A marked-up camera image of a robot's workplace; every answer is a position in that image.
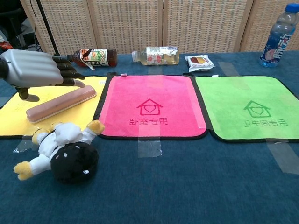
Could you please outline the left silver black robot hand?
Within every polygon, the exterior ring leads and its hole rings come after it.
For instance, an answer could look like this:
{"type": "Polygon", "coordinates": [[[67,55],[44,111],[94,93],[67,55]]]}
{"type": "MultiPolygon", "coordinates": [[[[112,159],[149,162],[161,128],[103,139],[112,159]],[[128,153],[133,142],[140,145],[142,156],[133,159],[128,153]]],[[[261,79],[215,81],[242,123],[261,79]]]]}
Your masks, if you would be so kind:
{"type": "Polygon", "coordinates": [[[45,86],[76,86],[84,88],[85,77],[65,57],[48,53],[9,49],[0,55],[0,78],[14,87],[24,101],[37,102],[29,88],[45,86]]]}

